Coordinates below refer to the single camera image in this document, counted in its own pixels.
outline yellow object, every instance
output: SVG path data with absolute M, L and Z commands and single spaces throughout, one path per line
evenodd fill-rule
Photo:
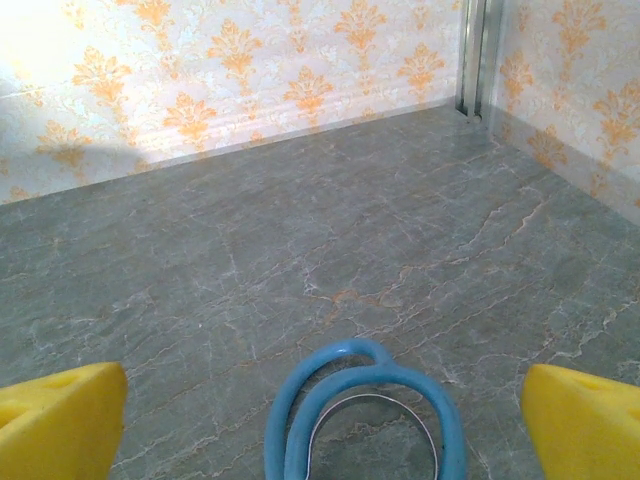
M 534 365 L 521 400 L 547 480 L 640 479 L 640 388 Z
M 0 479 L 106 479 L 122 437 L 126 395 L 117 363 L 0 389 Z

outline blue tube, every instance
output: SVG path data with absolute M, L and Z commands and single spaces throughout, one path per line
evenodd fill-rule
M 375 364 L 353 367 L 333 373 L 320 381 L 298 410 L 288 439 L 287 419 L 300 389 L 313 373 L 326 364 L 347 355 L 365 355 Z M 394 383 L 422 394 L 438 414 L 444 451 L 438 480 L 465 480 L 466 455 L 464 432 L 458 410 L 449 395 L 433 379 L 397 365 L 378 343 L 352 339 L 324 347 L 298 364 L 276 396 L 265 431 L 264 465 L 266 480 L 305 480 L 308 449 L 313 427 L 324 406 L 337 394 L 360 385 Z

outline wallpaper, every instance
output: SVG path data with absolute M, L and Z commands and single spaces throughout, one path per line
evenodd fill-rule
M 505 2 L 494 133 L 640 224 L 640 2 Z
M 0 201 L 455 95 L 460 0 L 21 0 L 0 17 Z

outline marble floor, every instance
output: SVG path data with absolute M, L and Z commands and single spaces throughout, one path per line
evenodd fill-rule
M 541 479 L 527 368 L 640 383 L 639 293 L 638 227 L 443 107 L 3 206 L 0 385 L 120 361 L 111 478 L 262 479 L 288 372 L 368 337 L 453 396 L 470 478 Z M 428 451 L 354 407 L 312 478 L 431 478 Z

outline metal frame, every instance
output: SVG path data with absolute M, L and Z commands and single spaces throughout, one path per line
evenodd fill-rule
M 491 106 L 504 0 L 465 0 L 456 108 L 481 119 Z

